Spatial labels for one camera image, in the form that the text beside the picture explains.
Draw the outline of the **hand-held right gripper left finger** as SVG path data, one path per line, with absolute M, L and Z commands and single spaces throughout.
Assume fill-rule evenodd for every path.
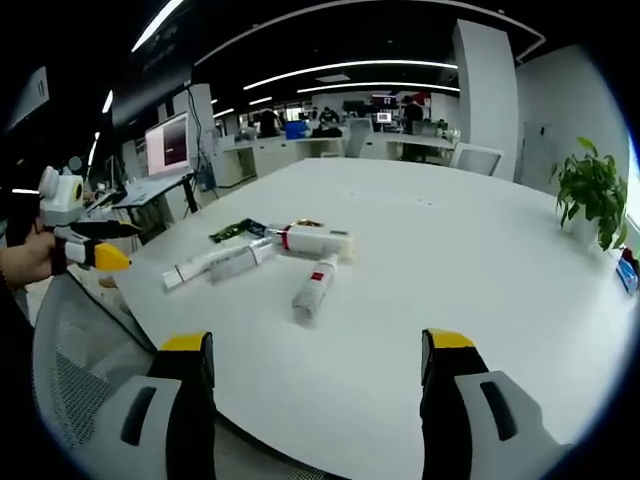
M 78 457 L 91 479 L 214 479 L 213 336 L 177 335 L 98 410 Z

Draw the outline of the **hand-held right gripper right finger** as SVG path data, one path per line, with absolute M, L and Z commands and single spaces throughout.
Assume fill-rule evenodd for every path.
M 539 404 L 464 335 L 422 331 L 424 479 L 541 479 L 570 449 Z

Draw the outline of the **person's left hand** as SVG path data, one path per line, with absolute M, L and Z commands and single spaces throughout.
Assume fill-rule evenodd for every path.
M 22 245 L 2 248 L 1 276 L 7 286 L 17 290 L 50 277 L 54 247 L 54 235 L 44 231 Z

